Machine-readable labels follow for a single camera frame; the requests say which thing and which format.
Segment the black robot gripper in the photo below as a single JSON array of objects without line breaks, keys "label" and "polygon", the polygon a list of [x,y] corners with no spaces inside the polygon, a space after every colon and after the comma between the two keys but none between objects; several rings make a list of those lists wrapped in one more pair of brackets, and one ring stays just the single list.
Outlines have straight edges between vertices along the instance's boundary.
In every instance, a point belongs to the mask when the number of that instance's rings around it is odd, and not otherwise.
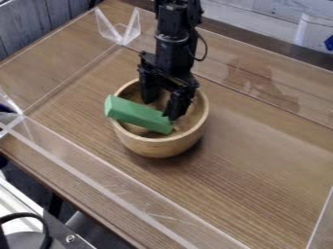
[{"label": "black robot gripper", "polygon": [[186,114],[200,86],[192,73],[197,60],[198,35],[185,33],[180,37],[170,37],[158,34],[155,38],[155,52],[139,54],[141,95],[143,102],[149,104],[158,99],[161,89],[166,89],[170,99],[166,103],[165,116],[176,121]]}]

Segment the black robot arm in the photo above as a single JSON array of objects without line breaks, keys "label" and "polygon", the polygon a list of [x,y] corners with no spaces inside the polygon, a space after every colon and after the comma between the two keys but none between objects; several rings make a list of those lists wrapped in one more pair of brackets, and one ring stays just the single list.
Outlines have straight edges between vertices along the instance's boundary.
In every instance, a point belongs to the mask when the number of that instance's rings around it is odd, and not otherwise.
[{"label": "black robot arm", "polygon": [[201,0],[155,0],[158,28],[157,52],[142,51],[138,65],[141,96],[146,104],[154,102],[162,89],[170,92],[164,116],[176,121],[188,112],[200,82],[192,68],[198,40],[196,27],[202,23]]}]

